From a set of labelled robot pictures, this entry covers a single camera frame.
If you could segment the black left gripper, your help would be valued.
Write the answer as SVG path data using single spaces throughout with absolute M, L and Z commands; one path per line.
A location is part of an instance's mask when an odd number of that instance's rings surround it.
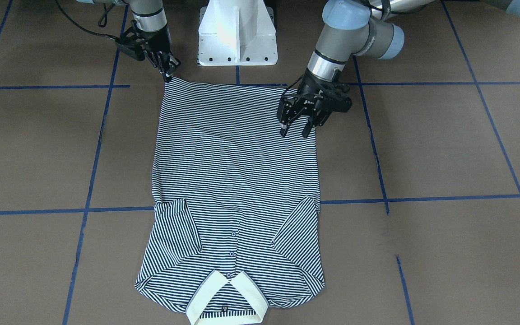
M 334 77 L 331 81 L 323 80 L 306 70 L 302 77 L 283 91 L 277 109 L 282 137 L 287 135 L 290 125 L 301 116 L 307 117 L 302 131 L 303 138 L 308 138 L 314 128 L 325 124 L 333 112 L 322 110 L 320 101 L 323 98 L 324 85 L 332 82 L 338 82 L 338 78 Z

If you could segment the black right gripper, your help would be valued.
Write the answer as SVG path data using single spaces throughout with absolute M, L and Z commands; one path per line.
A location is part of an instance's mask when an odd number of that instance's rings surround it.
M 143 31 L 143 38 L 146 41 L 144 44 L 146 57 L 152 64 L 159 64 L 159 71 L 164 82 L 170 82 L 173 78 L 172 75 L 181 66 L 181 61 L 172 53 L 168 26 L 165 25 L 155 32 Z

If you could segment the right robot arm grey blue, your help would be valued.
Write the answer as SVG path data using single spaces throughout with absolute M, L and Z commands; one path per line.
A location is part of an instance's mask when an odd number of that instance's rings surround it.
M 181 62 L 173 55 L 172 41 L 161 0 L 87 0 L 87 4 L 112 4 L 129 6 L 133 19 L 131 25 L 119 37 L 112 39 L 118 50 L 136 61 L 149 60 L 165 82 Z

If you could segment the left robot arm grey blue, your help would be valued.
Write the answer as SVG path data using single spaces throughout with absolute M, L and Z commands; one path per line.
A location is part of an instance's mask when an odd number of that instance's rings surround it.
M 280 135 L 285 137 L 292 123 L 301 116 L 307 116 L 308 120 L 303 128 L 302 136 L 307 138 L 316 127 L 324 125 L 328 117 L 334 112 L 347 112 L 352 107 L 349 98 L 349 84 L 339 82 L 341 72 L 349 57 L 369 56 L 378 60 L 388 60 L 396 57 L 402 50 L 405 36 L 403 30 L 392 23 L 386 22 L 386 17 L 392 12 L 392 2 L 382 2 L 381 18 L 373 16 L 368 1 L 359 0 L 329 0 L 324 6 L 322 18 L 324 27 L 315 49 L 312 52 L 306 71 L 295 82 L 290 84 L 280 98 L 277 118 L 281 124 Z M 520 0 L 494 0 L 493 5 L 508 14 L 520 16 Z M 458 31 L 450 17 L 446 5 L 442 3 L 450 27 L 454 33 L 464 60 L 471 74 L 470 83 L 442 83 L 453 85 L 472 85 L 479 94 L 489 122 L 499 138 L 497 127 L 492 119 L 486 99 L 482 93 L 481 85 L 520 85 L 520 82 L 479 82 L 475 77 L 470 60 L 466 55 Z M 294 94 L 289 90 L 301 81 Z M 370 124 L 366 98 L 363 86 L 407 86 L 440 83 L 363 83 L 361 79 L 355 85 L 361 90 L 361 99 L 370 140 L 373 142 L 374 134 Z

